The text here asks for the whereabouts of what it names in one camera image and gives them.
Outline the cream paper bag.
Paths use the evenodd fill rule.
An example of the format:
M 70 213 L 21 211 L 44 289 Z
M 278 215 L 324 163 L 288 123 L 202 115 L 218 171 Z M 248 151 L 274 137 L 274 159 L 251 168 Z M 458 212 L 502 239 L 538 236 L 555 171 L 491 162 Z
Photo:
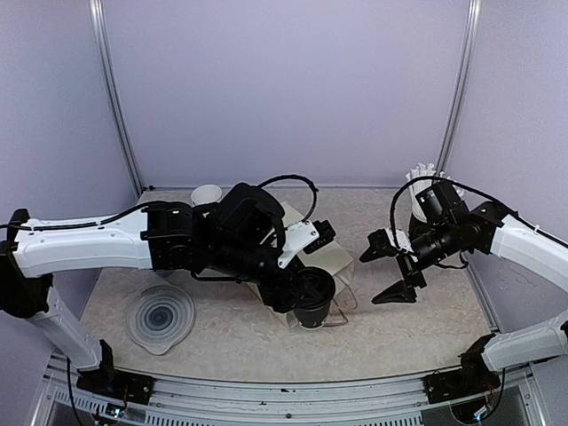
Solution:
M 283 218 L 284 225 L 292 225 L 302 219 L 303 215 L 285 201 L 281 203 L 281 206 L 285 211 L 285 216 Z M 332 241 L 325 247 L 310 255 L 300 252 L 298 254 L 298 258 L 306 266 L 319 267 L 332 275 L 335 281 L 335 297 L 339 296 L 348 286 L 351 285 L 354 271 L 354 259 L 337 242 Z M 246 285 L 248 289 L 262 302 L 262 298 L 256 284 L 247 282 Z M 293 329 L 300 326 L 300 322 L 293 312 L 277 313 L 270 307 L 265 306 L 265 308 L 287 329 Z

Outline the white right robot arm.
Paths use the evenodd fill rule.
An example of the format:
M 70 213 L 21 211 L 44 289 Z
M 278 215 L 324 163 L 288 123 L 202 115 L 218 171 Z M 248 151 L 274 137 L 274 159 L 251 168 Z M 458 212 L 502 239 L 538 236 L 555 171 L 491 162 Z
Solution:
M 567 239 L 567 185 L 544 180 L 515 180 L 513 178 L 493 183 L 489 180 L 468 179 L 467 184 L 485 191 L 520 211 L 521 216 L 556 237 Z M 477 286 L 485 291 L 494 320 L 501 331 L 515 331 L 531 326 L 567 308 L 567 294 L 523 266 L 495 257 L 474 255 L 471 272 Z M 445 306 L 434 298 L 454 290 L 454 284 L 446 285 L 444 272 L 429 272 L 434 280 L 422 291 L 416 304 L 378 305 L 375 310 L 387 316 L 402 317 L 410 323 L 423 323 L 428 316 L 440 318 Z

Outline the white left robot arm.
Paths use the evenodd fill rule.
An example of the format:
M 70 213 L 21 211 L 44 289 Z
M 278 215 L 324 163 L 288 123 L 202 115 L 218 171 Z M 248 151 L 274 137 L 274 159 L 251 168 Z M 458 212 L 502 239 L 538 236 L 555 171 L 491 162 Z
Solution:
M 251 282 L 277 312 L 307 296 L 299 253 L 318 238 L 308 218 L 285 222 L 279 201 L 240 183 L 219 201 L 145 201 L 100 217 L 49 221 L 16 210 L 1 243 L 1 308 L 38 328 L 107 395 L 124 385 L 110 345 L 64 304 L 62 275 L 119 268 L 184 271 L 197 280 Z

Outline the stack of paper cups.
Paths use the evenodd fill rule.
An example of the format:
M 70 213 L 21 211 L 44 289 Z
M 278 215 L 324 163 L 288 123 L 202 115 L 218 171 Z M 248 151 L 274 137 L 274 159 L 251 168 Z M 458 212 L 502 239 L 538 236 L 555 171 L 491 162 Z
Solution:
M 213 202 L 218 202 L 223 197 L 223 190 L 217 185 L 201 185 L 192 190 L 190 195 L 191 205 L 198 207 Z

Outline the aluminium front rail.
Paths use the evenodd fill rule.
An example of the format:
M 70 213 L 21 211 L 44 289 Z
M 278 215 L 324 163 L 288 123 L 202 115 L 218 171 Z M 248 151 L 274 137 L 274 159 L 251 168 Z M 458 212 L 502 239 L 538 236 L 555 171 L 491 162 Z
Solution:
M 527 367 L 510 369 L 504 386 L 434 401 L 425 374 L 331 383 L 239 383 L 153 376 L 142 404 L 75 387 L 74 370 L 54 353 L 40 384 L 31 425 L 548 425 Z M 486 414 L 476 406 L 487 402 Z

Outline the right aluminium post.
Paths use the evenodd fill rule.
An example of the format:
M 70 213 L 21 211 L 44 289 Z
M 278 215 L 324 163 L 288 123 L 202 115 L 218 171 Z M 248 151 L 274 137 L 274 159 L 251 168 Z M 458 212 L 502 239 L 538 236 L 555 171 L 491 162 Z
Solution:
M 437 160 L 436 170 L 438 173 L 446 172 L 451 158 L 451 152 L 454 147 L 455 134 L 459 126 L 462 107 L 466 98 L 469 74 L 476 48 L 481 9 L 482 2 L 480 0 L 468 1 L 464 37 L 462 40 L 454 93 L 446 120 L 442 146 Z

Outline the aluminium post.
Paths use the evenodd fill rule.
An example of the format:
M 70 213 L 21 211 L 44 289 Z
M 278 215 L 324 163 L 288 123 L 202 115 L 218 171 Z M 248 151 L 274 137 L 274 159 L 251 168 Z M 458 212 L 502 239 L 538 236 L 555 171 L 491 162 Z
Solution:
M 442 146 L 437 160 L 436 170 L 438 173 L 446 172 L 451 158 L 451 152 L 454 147 L 455 134 L 459 126 L 462 107 L 466 98 L 469 74 L 476 48 L 481 9 L 482 2 L 480 0 L 468 1 L 464 37 L 462 40 L 454 93 L 446 120 Z
M 93 33 L 99 52 L 99 60 L 102 66 L 106 94 L 111 110 L 111 117 L 118 137 L 118 145 L 132 189 L 137 196 L 140 196 L 144 192 L 144 184 L 139 171 L 138 162 L 134 154 L 134 149 L 130 142 L 130 135 L 127 129 L 120 94 L 114 76 L 112 54 L 107 35 L 104 2 L 101 0 L 90 0 L 88 4 Z

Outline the left aluminium post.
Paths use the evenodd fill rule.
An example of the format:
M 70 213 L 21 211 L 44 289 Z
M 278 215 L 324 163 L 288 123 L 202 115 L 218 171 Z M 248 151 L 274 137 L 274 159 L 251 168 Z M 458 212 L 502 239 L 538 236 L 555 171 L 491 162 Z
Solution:
M 138 162 L 134 154 L 134 149 L 130 142 L 130 135 L 127 129 L 120 94 L 114 76 L 112 54 L 107 35 L 104 2 L 101 0 L 90 0 L 88 4 L 93 33 L 99 52 L 99 60 L 102 66 L 106 94 L 111 110 L 111 117 L 118 137 L 118 145 L 132 189 L 137 196 L 140 196 L 144 192 L 144 184 L 139 171 Z

